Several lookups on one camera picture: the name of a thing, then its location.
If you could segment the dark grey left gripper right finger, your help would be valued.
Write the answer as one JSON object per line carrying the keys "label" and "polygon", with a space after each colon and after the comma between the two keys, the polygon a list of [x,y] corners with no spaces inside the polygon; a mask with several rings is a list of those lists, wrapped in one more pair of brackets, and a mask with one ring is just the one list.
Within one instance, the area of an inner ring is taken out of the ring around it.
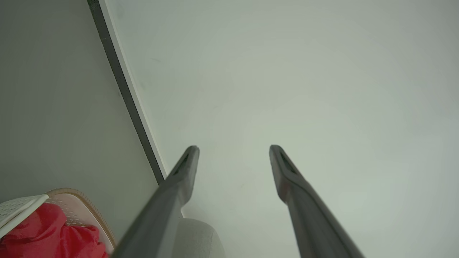
{"label": "dark grey left gripper right finger", "polygon": [[362,258],[363,254],[279,145],[269,148],[279,198],[287,205],[302,258]]}

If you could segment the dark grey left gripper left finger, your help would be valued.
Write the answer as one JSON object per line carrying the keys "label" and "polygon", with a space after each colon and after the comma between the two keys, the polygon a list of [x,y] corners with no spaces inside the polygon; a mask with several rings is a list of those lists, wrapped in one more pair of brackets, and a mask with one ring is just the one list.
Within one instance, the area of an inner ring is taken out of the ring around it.
{"label": "dark grey left gripper left finger", "polygon": [[111,254],[112,258],[170,258],[181,208],[193,193],[199,148],[186,148]]}

